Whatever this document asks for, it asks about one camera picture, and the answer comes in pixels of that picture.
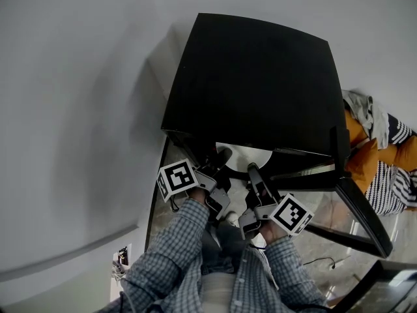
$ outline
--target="floor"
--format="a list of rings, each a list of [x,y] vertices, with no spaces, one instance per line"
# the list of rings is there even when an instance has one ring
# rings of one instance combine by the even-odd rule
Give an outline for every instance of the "floor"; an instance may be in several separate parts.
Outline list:
[[[184,158],[186,158],[184,153],[170,143],[164,165],[172,164]],[[228,210],[241,215],[246,209],[244,198],[247,190],[242,181],[232,179],[231,184],[232,187],[228,192],[231,204]],[[319,196],[317,193],[309,192],[297,193],[296,197],[306,203],[316,214],[317,209],[321,207],[318,200],[321,200],[323,204],[325,198],[331,198],[330,196],[323,196],[323,193]],[[185,194],[176,196],[175,200],[179,207],[184,199]],[[171,212],[169,203],[164,203],[158,192],[152,216],[150,242],[161,229],[168,225],[173,217],[174,213]],[[382,216],[381,221],[394,245],[394,251],[387,260],[417,263],[417,249],[414,245],[417,241],[417,213],[405,211],[399,215]],[[351,231],[360,231],[357,226],[354,226],[354,221],[350,221],[347,226],[351,226]],[[257,239],[256,243],[260,245],[259,238]],[[349,293],[356,286],[358,280],[378,260],[375,256],[333,243],[307,231],[303,231],[298,237],[294,237],[293,241],[304,263],[323,257],[331,257],[336,262],[343,260],[336,269],[330,269],[332,261],[329,259],[319,260],[306,266],[317,286],[329,300]]]

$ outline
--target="orange cushion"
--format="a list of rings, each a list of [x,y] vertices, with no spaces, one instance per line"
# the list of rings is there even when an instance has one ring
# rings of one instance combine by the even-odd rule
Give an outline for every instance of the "orange cushion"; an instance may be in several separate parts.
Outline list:
[[[352,179],[365,194],[378,170],[378,142],[367,142],[347,163],[346,170],[352,173]]]
[[[379,160],[385,162],[389,166],[392,166],[395,156],[397,155],[397,150],[397,146],[389,143],[387,148],[380,149],[378,151]]]
[[[350,111],[346,109],[345,119],[346,127],[349,130],[351,147],[355,147],[360,142],[364,141],[367,138],[367,135],[362,125],[355,118],[353,118]]]
[[[394,160],[397,167],[403,168],[407,171],[412,171],[417,168],[417,137],[411,136],[398,149]]]

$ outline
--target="white wall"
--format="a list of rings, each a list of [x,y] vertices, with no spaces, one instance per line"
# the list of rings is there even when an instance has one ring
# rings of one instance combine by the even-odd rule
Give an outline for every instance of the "white wall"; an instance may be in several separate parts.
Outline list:
[[[136,224],[143,250],[166,33],[152,0],[0,0],[0,282]]]
[[[417,130],[417,0],[155,0],[183,50],[198,12],[270,21],[330,43],[344,89],[359,87]]]
[[[4,307],[6,313],[91,313],[109,302],[111,259],[50,291]]]

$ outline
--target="jeans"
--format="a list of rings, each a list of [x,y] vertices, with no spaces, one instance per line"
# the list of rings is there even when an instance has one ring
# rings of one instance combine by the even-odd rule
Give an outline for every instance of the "jeans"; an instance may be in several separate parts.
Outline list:
[[[213,239],[215,232],[220,247]],[[226,220],[219,223],[217,228],[207,224],[202,238],[203,264],[201,274],[237,273],[243,250],[248,244],[242,239],[240,229],[230,225]]]

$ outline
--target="white plate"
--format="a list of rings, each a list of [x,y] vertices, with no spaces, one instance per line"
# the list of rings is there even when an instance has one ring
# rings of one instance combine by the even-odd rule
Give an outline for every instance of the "white plate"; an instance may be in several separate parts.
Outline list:
[[[233,152],[226,166],[242,173],[248,172],[248,164],[252,162],[256,163],[259,168],[263,167],[272,155],[272,151],[265,151],[264,149],[254,149],[229,143],[216,143],[218,153],[225,147],[230,148]]]

